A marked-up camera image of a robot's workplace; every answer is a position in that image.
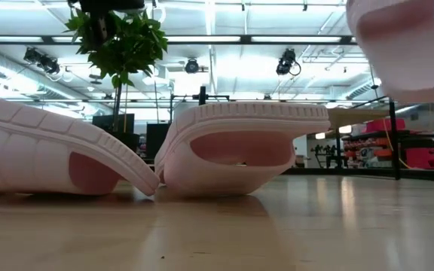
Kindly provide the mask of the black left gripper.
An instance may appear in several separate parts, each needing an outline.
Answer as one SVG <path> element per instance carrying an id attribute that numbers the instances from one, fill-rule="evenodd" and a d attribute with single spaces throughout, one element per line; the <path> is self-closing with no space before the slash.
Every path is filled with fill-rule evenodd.
<path id="1" fill-rule="evenodd" d="M 78 0 L 82 11 L 126 11 L 145 7 L 144 0 Z M 107 36 L 105 14 L 90 13 L 90 28 L 94 44 L 102 44 Z"/>

